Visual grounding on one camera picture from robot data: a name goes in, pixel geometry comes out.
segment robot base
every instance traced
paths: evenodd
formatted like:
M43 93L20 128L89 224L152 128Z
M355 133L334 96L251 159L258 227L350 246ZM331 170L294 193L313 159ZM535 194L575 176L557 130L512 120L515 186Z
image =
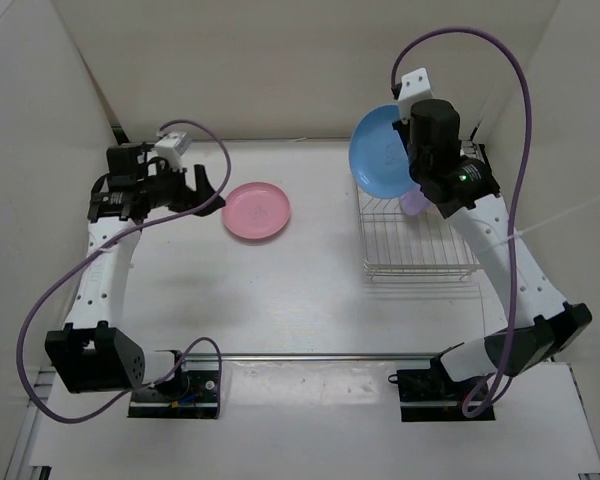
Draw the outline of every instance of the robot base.
M495 420L493 407L486 409L476 418L462 414L462 402L475 386L475 381L463 382L457 392L443 394L440 383L435 380L431 369L398 370L389 381L398 385L400 412L403 422L471 422ZM471 402L476 407L486 394L486 387Z
M218 416L217 370L182 372L187 385L178 395L165 395L155 388L134 392L129 418L215 419Z

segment cable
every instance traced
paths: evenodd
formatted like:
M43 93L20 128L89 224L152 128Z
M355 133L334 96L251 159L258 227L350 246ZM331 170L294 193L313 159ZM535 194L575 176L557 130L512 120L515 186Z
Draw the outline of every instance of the cable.
M429 33L422 35L419 38L416 38L413 42L407 45L396 58L395 63L393 64L393 68L391 69L391 87L393 88L396 85L396 74L398 72L398 67L400 66L400 62L405 57L407 53L409 53L416 45L424 42L433 37L437 37L440 35L446 35L449 33L466 33L469 35L474 35L476 37L480 37L483 40L494 45L500 52L504 54L507 58L513 69L515 70L516 76L518 77L518 81L520 82L520 89L522 90L522 100L524 102L524 117L525 117L525 125L524 125L524 145L522 148L522 158L520 160L520 169L518 170L518 177L516 178L515 187L513 189L513 195L511 198L511 208L509 211L509 222L507 224L507 236L509 236L509 269L511 273L511 287L509 292L509 315L507 317L507 332L505 335L504 346L502 349L502 355L500 356L500 363L498 364L498 370L496 371L495 378L493 380L493 384L484 400L480 403L478 407L473 410L469 410L469 403L473 400L475 395L480 391L480 389L487 383L489 377L485 377L481 379L476 387L467 395L467 398L462 404L462 413L467 418L475 418L482 414L487 408L493 405L497 400L502 398L502 395L507 391L509 385L511 384L511 380L505 385L503 391L496 397L495 392L498 390L500 386L500 382L502 381L502 377L504 376L504 371L506 365L509 362L509 357L511 355L511 350L513 348L513 335L515 330L515 321L516 321L516 303L517 303L517 294L518 294L518 265L516 259L516 244L515 238L511 236L514 234L515 229L515 218L516 212L518 210L518 201L520 199L520 191L522 190L522 183L524 181L524 175L527 170L527 163L529 162L529 150L531 149L531 131L532 131L532 115L531 115L531 94L529 93L529 84L527 83L527 79L524 76L524 72L522 70L522 66L520 62L516 59L515 55L507 46L498 40L496 37L487 33L485 31L479 30L477 28L472 27L446 27L440 28L438 30L433 30Z
M58 290L62 285L64 285L71 277L73 277L75 274L77 274L78 272L85 269L91 262L93 262L100 255L102 255L102 253L104 253L109 247L116 244L117 242L119 242L121 239L123 239L127 235L130 235L137 231L144 230L145 228L155 227L156 225L162 225L163 223L171 222L173 220L177 220L178 218L186 217L189 215L194 215L194 214L198 213L199 211L204 210L205 208L207 208L209 205L211 205L213 202L216 201L216 199L220 196L220 194L222 193L224 188L227 186L227 183L229 183L229 177L231 176L231 157L229 156L229 151L227 150L227 147L225 146L224 142L222 140L220 140L216 136L216 134L213 133L211 130L209 130L207 127L205 127L204 125L201 125L200 123L194 122L192 120L173 120L171 122L167 122L164 125L162 125L160 127L159 131L162 131L164 128L167 128L171 125L175 125L177 123L186 123L188 125L193 125L194 127L202 130L207 135L209 135L218 144L218 146L222 150L222 153L224 154L224 158L227 163L227 170L226 170L224 179L222 180L222 183L218 187L218 190L216 190L216 192L214 192L213 195L211 195L205 202L203 202L201 205L198 205L197 207L191 208L189 210L185 210L184 212L175 213L173 215L159 218L157 220L151 220L150 222L135 225L135 226L128 228L128 229L124 230L123 232L120 232L117 235L114 235L113 237L111 237L109 240L107 240L105 243L103 243L102 246L98 250L96 250L92 254L88 255L84 260L79 262L75 267L73 267L71 270L69 270L67 273L65 273L62 277L60 277L60 279L58 279L53 285L51 285L51 287L49 287L49 289L46 292L44 292L40 296L40 298L33 304L33 307L31 307L31 310L29 311L29 313L27 314L27 316L24 319L24 322L22 323L22 327L20 328L20 333L18 334L18 342L16 344L16 367L18 370L18 377L20 378L20 383L22 384L22 387L24 388L25 392L27 392L27 395L29 396L31 401L35 404L35 406L38 407L38 409L42 413L44 413L46 416L48 416L52 420L55 420L56 422L65 423L65 424L76 424L76 423L86 422L87 420L90 420L90 419L100 415L102 412L104 412L109 407L111 407L111 405L116 403L118 400L120 400L126 394L130 393L130 391L127 390L127 391L118 393L115 397L113 397L111 400L109 400L107 403L105 403L102 407L100 407L96 411L91 412L82 417L75 417L75 418L63 417L62 415L58 415L53 410L51 410L49 407L47 407L45 405L45 403L42 401L42 399L40 399L40 397L38 397L33 386L29 383L29 379L27 378L27 372L26 372L25 366L24 366L24 342L27 337L27 332L29 330L29 327L31 326L31 322L33 321L36 313L38 313L38 310L40 310L40 307L42 307L44 302L46 302L49 299L49 297L51 295L53 295L53 293L56 290ZM175 372L178 369L178 367L180 367L180 365L182 365L187 353L189 353L191 351L191 349L202 340L206 340L209 343L211 343L213 345L213 347L216 349L216 353L218 354L218 360L220 361L220 365L218 366L218 383L219 383L220 375L221 375L221 371L222 371L220 349L218 348L218 345L210 338L201 337L201 338L198 338L197 340L194 340L185 349L182 357L180 357L180 359L175 363L173 368L171 370L169 370L169 372L165 376L161 377L159 380L154 382L152 385L162 383L169 376L171 376L173 374L173 372ZM219 414L219 412L220 412L220 387L218 387L218 414Z

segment metal frame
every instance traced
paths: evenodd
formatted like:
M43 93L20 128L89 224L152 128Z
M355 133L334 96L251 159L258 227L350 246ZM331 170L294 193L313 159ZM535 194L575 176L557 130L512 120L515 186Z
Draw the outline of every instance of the metal frame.
M481 159L473 143L464 142L463 149L466 155ZM437 211L409 217L398 199L374 198L360 188L356 192L363 266L371 280L462 279L480 268L467 243Z

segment white wire dish rack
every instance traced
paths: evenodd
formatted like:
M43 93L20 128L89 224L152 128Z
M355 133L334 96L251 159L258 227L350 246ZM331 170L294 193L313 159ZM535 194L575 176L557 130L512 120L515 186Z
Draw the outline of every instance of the white wire dish rack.
M463 148L469 156L478 155L471 144ZM409 217L397 198L375 198L359 188L357 194L364 269L372 280L462 279L480 268L460 234L435 209Z

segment purple cable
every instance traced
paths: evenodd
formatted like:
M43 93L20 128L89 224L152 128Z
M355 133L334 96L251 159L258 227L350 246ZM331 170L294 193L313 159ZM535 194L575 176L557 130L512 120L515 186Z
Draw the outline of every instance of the purple cable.
M400 55L398 55L398 58L393 64L393 68L391 69L391 87L394 87L394 85L396 84L396 74L398 72L398 67L407 53L409 53L416 45L421 44L429 38L437 37L440 35L446 35L448 33L467 33L469 35L474 35L476 37L480 37L486 40L487 42L494 45L498 50L500 50L504 54L504 56L507 57L507 60L509 60L509 63L516 72L516 76L518 77L518 81L520 82L520 89L522 90L522 100L524 102L524 145L522 148L522 159L520 160L520 169L518 170L518 177L516 179L516 184L513 189L513 196L511 198L509 222L507 224L507 235L509 237L509 269L511 271L511 289L509 292L509 315L507 317L507 332L505 335L502 355L500 357L500 363L498 364L498 370L495 374L493 384L491 385L491 388L489 388L489 392L478 407L476 407L473 410L469 410L469 403L473 400L476 394L489 380L490 376L487 376L478 382L475 388L469 393L469 395L467 395L467 398L462 404L462 413L467 418L474 418L480 415L482 412L484 412L491 405L493 405L497 400L502 398L502 396L506 393L509 386L511 385L511 379L509 379L502 392L500 392L498 396L494 398L495 393L498 390L498 387L500 386L500 382L502 381L502 377L504 376L504 371L507 363L509 362L509 356L511 355L511 350L513 348L513 333L515 329L516 303L518 298L518 267L516 260L516 244L515 239L513 238L513 234L515 228L516 212L518 210L518 201L520 199L520 191L522 190L522 182L524 181L524 175L527 170L527 163L529 162L529 150L531 148L531 94L529 93L529 84L527 83L527 79L524 76L524 72L522 71L522 66L520 65L520 62L518 62L518 60L516 59L513 52L511 52L511 50L509 50L504 43L502 43L493 35L472 27L440 28L438 30L433 30L429 33L425 33L421 37L416 38L413 42L407 45L404 50L400 52Z
M33 321L36 313L38 313L38 310L40 310L40 307L42 307L44 302L46 302L47 299L51 295L53 295L53 293L56 290L58 290L62 285L64 285L71 277L73 277L78 272L82 271L91 262L93 262L100 255L102 255L102 253L104 253L104 251L107 248L111 247L112 245L114 245L115 243L117 243L118 241L120 241L121 239L126 237L127 235L130 235L134 232L144 230L145 228L149 228L149 227L155 227L156 225L161 225L163 223L171 222L172 220L177 220L178 218L193 215L195 213L198 213L201 210L204 210L220 196L220 194L222 193L224 188L227 186L227 183L229 182L229 177L231 176L231 157L229 156L229 151L227 150L227 147L225 146L224 142L222 140L220 140L216 136L216 134L213 133L211 130L209 130L207 127L205 127L204 125L201 125L197 122L194 122L193 120L178 119L178 120L172 120L170 122L165 123L164 125L162 125L159 128L158 132L161 132L165 128L170 127L172 125L182 124L182 123L187 124L187 125L192 125L198 129L202 130L203 132L205 132L207 135L209 135L213 139L213 141L215 141L218 144L218 146L222 150L222 153L224 154L224 158L227 163L227 171L225 173L224 179L222 180L222 183L220 184L220 186L218 187L216 192L213 195L211 195L211 197L209 197L207 199L207 201L203 202L201 205L199 205L197 207L191 208L189 210L185 210L184 212L169 215L167 217L159 218L157 220L152 220L150 222L136 225L134 227L128 228L127 230L120 232L119 234L111 237L108 241L103 243L102 246L98 250L93 252L91 255L87 256L84 260L82 260L80 263L78 263L75 267L73 267L71 270L69 270L67 273L65 273L62 277L60 277L60 279L58 281L56 281L53 285L51 285L51 287L49 287L49 289L46 292L44 292L42 294L42 296L33 304L33 307L31 307L31 310L25 317L22 327L20 328L20 333L18 334L18 342L16 344L16 367L18 369L18 377L20 377L20 383L22 383L22 387L24 388L25 392L27 392L27 395L29 396L31 401L35 404L35 406L38 407L38 409L40 409L40 411L42 413L44 413L47 417L51 418L52 420L55 420L56 422L65 423L65 424L75 424L75 423L82 423L82 422L86 422L87 420L91 420L92 418L97 417L102 412L107 410L109 407L111 407L114 403L116 403L118 400L120 400L126 394L130 393L131 390L126 390L126 391L118 393L115 397L113 397L111 400L109 400L107 403L105 403L102 407L100 407L96 411L91 412L82 417L76 417L76 418L63 417L62 415L58 415L53 410L51 410L49 407L47 407L45 405L45 403L42 401L42 399L40 397L38 397L33 386L29 383L29 379L27 378L27 372L26 372L25 366L24 366L24 342L27 337L27 331L29 330L29 327L31 326L31 322ZM216 344L216 342L214 342L210 338L201 337L201 338L194 340L184 350L183 355L174 364L173 368L171 370L169 370L169 372L167 374L165 374L163 377L161 377L160 379L155 381L153 383L153 385L162 383L166 379L168 379L182 365L182 363L184 363L186 355L193 349L193 347L195 347L201 341L207 341L207 342L211 343L213 348L216 350L216 354L218 356L218 362L219 362L219 366L218 366L218 415L219 415L220 414L220 378L222 375L222 356L220 354L220 349L218 348L218 345Z

